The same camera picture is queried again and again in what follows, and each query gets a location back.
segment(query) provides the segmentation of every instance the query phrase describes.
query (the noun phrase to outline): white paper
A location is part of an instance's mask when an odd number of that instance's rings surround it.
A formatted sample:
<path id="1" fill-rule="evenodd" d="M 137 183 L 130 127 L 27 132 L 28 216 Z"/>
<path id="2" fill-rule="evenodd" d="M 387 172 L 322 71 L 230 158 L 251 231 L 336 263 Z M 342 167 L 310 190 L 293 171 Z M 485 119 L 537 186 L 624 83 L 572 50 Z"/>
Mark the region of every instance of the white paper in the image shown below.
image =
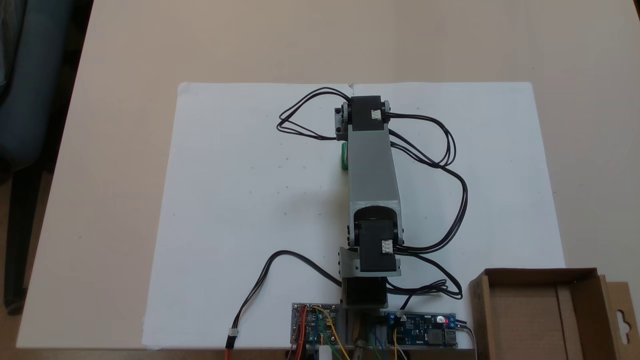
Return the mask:
<path id="1" fill-rule="evenodd" d="M 173 138 L 148 294 L 143 343 L 224 347 L 238 307 L 265 260 L 300 252 L 338 275 L 346 243 L 348 175 L 340 143 L 279 133 L 278 114 L 321 85 L 184 83 Z M 455 239 L 429 257 L 455 275 L 465 299 L 414 297 L 409 311 L 456 313 L 471 321 L 468 283 L 490 267 L 564 267 L 533 90 L 528 83 L 332 85 L 381 95 L 392 111 L 441 120 L 454 135 L 451 169 L 468 184 L 467 215 Z M 309 102 L 295 121 L 333 136 L 338 97 Z M 390 128 L 433 155 L 445 140 L 419 120 Z M 460 184 L 394 151 L 407 245 L 438 241 L 460 204 Z M 401 286 L 443 278 L 401 258 Z M 338 303 L 340 289 L 300 261 L 278 258 L 246 308 L 236 348 L 288 348 L 292 302 Z M 404 297 L 390 295 L 389 309 Z M 472 344 L 462 333 L 460 348 Z"/>

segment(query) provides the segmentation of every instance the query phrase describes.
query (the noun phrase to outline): chair leg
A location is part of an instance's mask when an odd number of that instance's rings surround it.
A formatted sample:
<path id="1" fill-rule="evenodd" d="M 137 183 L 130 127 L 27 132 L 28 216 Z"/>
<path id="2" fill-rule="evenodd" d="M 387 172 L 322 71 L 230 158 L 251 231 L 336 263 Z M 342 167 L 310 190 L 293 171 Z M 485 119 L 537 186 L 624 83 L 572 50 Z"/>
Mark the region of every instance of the chair leg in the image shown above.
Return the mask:
<path id="1" fill-rule="evenodd" d="M 24 276 L 41 178 L 41 161 L 13 173 L 4 263 L 4 306 L 9 315 L 22 314 L 26 298 Z"/>

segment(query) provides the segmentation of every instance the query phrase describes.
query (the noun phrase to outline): cardboard box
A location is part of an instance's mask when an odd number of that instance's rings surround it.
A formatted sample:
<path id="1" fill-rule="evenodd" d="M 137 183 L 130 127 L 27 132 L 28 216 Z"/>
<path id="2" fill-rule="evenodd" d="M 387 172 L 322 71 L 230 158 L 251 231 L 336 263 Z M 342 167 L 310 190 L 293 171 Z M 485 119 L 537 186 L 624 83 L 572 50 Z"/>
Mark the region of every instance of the cardboard box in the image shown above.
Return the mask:
<path id="1" fill-rule="evenodd" d="M 595 268 L 486 269 L 469 292 L 480 360 L 640 359 L 628 284 Z"/>

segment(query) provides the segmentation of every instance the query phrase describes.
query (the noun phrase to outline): beige table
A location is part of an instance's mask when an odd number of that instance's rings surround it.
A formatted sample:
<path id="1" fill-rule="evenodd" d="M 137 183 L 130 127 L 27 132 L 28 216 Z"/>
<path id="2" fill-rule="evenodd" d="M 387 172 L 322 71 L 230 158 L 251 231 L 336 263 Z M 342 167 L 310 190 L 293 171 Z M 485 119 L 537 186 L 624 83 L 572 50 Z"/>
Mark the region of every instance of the beige table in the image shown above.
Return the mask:
<path id="1" fill-rule="evenodd" d="M 141 347 L 183 81 L 531 81 L 566 264 L 640 309 L 632 0 L 96 0 L 18 346 Z"/>

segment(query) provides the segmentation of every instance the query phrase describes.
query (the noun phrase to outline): green object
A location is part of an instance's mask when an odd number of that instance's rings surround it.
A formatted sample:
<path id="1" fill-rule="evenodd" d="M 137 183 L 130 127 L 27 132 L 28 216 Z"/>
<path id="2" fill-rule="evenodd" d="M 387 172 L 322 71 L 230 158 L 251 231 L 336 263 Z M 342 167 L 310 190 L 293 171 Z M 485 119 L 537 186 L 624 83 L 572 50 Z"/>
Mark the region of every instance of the green object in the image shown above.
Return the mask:
<path id="1" fill-rule="evenodd" d="M 316 322 L 320 325 L 320 331 L 322 331 L 323 334 L 326 334 L 326 331 L 324 329 L 324 325 L 322 324 L 322 321 L 320 321 L 320 311 L 316 310 Z M 335 350 L 335 348 L 333 347 L 333 345 L 331 345 L 331 341 L 327 341 L 326 342 L 327 345 L 329 345 L 329 347 L 331 348 L 331 351 L 333 351 L 333 353 L 338 357 L 338 359 L 342 360 L 342 356 L 340 356 L 340 354 L 338 354 L 338 352 Z"/>
<path id="2" fill-rule="evenodd" d="M 342 143 L 342 156 L 340 157 L 342 163 L 342 169 L 344 171 L 349 170 L 349 159 L 347 158 L 347 142 Z"/>
<path id="3" fill-rule="evenodd" d="M 372 343 L 371 343 L 371 348 L 373 349 L 373 352 L 376 353 L 376 356 L 378 357 L 379 360 L 382 360 L 382 357 L 380 357 L 380 354 L 378 353 L 378 350 L 376 349 L 376 340 L 372 339 Z"/>

